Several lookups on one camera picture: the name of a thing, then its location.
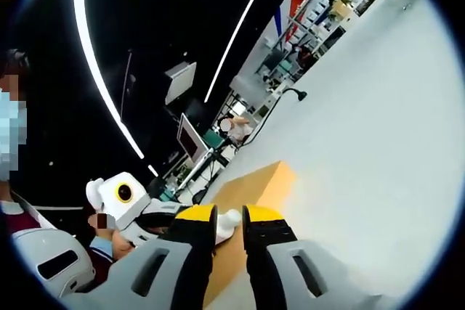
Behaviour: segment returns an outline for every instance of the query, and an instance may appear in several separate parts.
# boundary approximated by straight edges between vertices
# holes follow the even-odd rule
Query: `ceiling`
[[[89,72],[73,0],[33,0],[12,31],[12,43],[27,52],[31,64],[26,83],[28,143],[20,150],[20,170],[12,176],[17,191],[37,205],[82,205],[90,179],[128,171],[147,184],[153,178],[149,164],[162,174],[170,155],[182,150],[156,79],[183,60],[197,62],[193,87],[170,110],[179,116],[191,99],[203,103],[248,1],[86,0],[95,56],[117,109],[128,50],[134,52],[130,71],[142,91],[139,98],[125,102],[125,110],[132,112],[124,114],[124,123],[146,155],[140,160]],[[199,128],[214,120],[229,83],[281,2],[254,2],[203,106]]]

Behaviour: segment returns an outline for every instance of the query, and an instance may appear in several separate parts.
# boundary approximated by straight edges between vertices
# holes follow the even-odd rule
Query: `wooden board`
[[[242,206],[248,203],[280,211],[295,179],[295,173],[279,161],[225,183],[212,203],[218,206],[220,213],[232,208],[242,212]],[[245,268],[246,252],[240,225],[231,239],[217,248],[203,307],[207,307]]]

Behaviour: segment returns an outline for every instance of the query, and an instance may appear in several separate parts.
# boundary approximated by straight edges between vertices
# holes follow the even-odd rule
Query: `face mask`
[[[219,127],[223,132],[228,132],[231,130],[231,122],[228,119],[223,119],[221,123],[219,123]]]
[[[27,138],[25,102],[10,101],[9,93],[0,92],[0,180],[9,179],[17,170],[19,144]]]

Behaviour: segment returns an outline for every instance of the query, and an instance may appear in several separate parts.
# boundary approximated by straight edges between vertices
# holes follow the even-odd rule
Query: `curved light strip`
[[[132,149],[134,149],[139,158],[143,159],[144,154],[142,153],[141,149],[137,146],[136,141],[134,140],[134,138],[132,138],[127,127],[121,122],[121,118],[118,114],[118,111],[115,105],[113,104],[110,94],[108,93],[107,86],[103,81],[103,77],[97,64],[97,60],[95,59],[94,50],[92,48],[92,42],[90,40],[89,28],[87,26],[86,18],[86,6],[84,0],[74,0],[74,14],[76,16],[76,23],[78,25],[78,33],[79,38],[81,39],[82,49],[84,50],[84,54],[86,55],[87,64],[89,65],[89,69],[92,73],[92,77],[94,78],[95,84],[99,89],[100,95],[102,96],[103,101],[107,105],[108,111],[113,117],[113,120],[116,122],[116,125],[118,125],[119,129],[126,137]],[[155,170],[153,170],[152,172],[153,174],[158,176]]]
[[[242,23],[243,23],[244,20],[246,19],[247,13],[248,13],[248,11],[250,10],[250,8],[252,7],[252,4],[254,3],[254,1],[255,1],[255,0],[249,0],[249,1],[248,1],[248,4],[247,4],[247,6],[246,6],[246,9],[244,10],[244,13],[242,14],[242,16],[241,16],[240,19],[239,19],[238,25],[236,26],[236,28],[235,28],[235,30],[234,30],[234,33],[232,33],[232,37],[231,37],[231,39],[230,39],[229,44],[226,46],[226,51],[225,51],[225,53],[223,54],[223,58],[221,59],[221,61],[219,61],[219,66],[218,66],[218,68],[217,68],[217,72],[215,73],[215,75],[214,75],[214,77],[213,77],[213,81],[211,82],[209,91],[206,93],[205,100],[203,101],[204,103],[207,103],[208,100],[209,100],[209,98],[210,98],[211,90],[213,90],[213,86],[214,86],[214,84],[217,82],[219,72],[220,72],[221,68],[223,67],[223,65],[224,65],[224,63],[225,63],[226,56],[227,56],[227,54],[229,53],[229,51],[231,50],[231,46],[233,45],[233,42],[234,42],[234,40],[235,40],[235,37],[236,37],[237,34],[239,33],[240,27],[242,26]]]

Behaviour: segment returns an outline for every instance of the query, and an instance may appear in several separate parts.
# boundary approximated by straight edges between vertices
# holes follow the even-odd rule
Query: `yellow circle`
[[[128,199],[123,199],[123,198],[121,197],[121,195],[120,195],[120,192],[119,192],[120,188],[121,188],[122,186],[124,186],[124,185],[127,186],[127,187],[129,188],[129,191],[130,191],[130,193],[131,193]],[[129,201],[132,200],[132,188],[129,186],[129,184],[123,183],[123,182],[122,182],[122,183],[118,184],[118,186],[116,187],[115,196],[116,196],[116,198],[117,198],[119,201],[121,201],[122,203],[128,203]]]

